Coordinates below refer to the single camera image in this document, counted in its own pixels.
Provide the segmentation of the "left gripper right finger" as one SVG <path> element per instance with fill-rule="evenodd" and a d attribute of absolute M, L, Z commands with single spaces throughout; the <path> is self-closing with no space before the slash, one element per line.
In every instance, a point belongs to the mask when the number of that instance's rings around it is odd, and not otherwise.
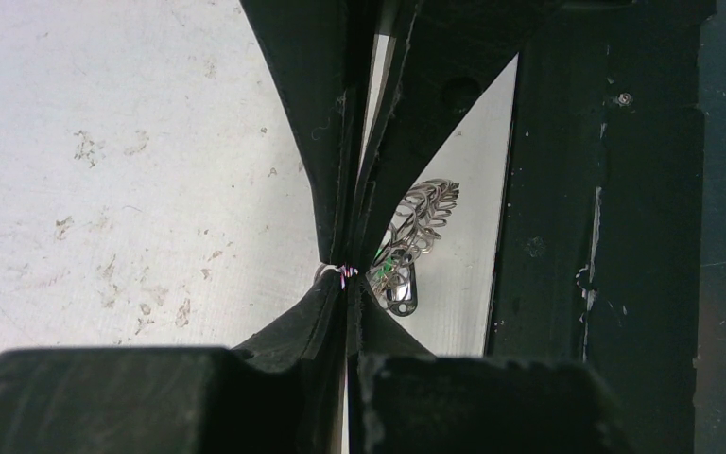
<path fill-rule="evenodd" d="M 437 357 L 347 287 L 353 453 L 629 453 L 614 398 L 574 362 Z"/>

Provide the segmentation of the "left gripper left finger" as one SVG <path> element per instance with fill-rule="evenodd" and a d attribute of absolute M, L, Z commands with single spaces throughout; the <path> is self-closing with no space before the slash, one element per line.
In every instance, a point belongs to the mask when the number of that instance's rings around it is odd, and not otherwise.
<path fill-rule="evenodd" d="M 0 354 L 0 453 L 337 453 L 345 312 L 326 272 L 224 347 Z"/>

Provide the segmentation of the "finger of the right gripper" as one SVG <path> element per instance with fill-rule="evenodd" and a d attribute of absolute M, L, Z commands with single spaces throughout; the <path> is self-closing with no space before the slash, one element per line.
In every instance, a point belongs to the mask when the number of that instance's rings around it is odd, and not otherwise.
<path fill-rule="evenodd" d="M 350 264 L 368 267 L 404 194 L 559 1 L 401 1 L 355 190 Z"/>
<path fill-rule="evenodd" d="M 352 225 L 379 4 L 248 0 L 242 8 L 311 187 L 320 261 L 342 264 Z"/>

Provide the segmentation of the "metal disc with keyrings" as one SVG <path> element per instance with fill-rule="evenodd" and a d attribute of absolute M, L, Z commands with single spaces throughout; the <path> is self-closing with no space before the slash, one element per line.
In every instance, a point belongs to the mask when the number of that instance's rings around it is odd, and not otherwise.
<path fill-rule="evenodd" d="M 431 179 L 410 187 L 400 200 L 380 246 L 405 250 L 414 262 L 430 253 L 441 239 L 439 229 L 448 223 L 458 206 L 459 184 L 449 179 Z"/>

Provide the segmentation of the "key with green tag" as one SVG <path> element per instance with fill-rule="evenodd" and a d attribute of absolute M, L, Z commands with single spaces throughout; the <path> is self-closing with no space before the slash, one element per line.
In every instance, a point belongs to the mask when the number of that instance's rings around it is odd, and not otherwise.
<path fill-rule="evenodd" d="M 399 259 L 394 257 L 391 248 L 380 247 L 372 263 L 372 268 L 369 270 L 369 279 L 375 282 L 388 281 L 398 261 Z"/>

